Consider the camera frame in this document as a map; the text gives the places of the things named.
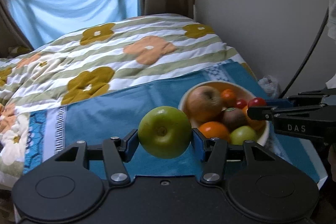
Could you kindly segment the person's right hand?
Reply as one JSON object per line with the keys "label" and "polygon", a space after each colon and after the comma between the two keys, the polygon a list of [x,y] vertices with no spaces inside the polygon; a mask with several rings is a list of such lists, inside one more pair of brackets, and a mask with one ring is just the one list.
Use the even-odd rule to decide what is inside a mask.
{"label": "person's right hand", "polygon": [[333,146],[329,149],[328,162],[330,164],[331,176],[334,182],[336,182],[336,153]]}

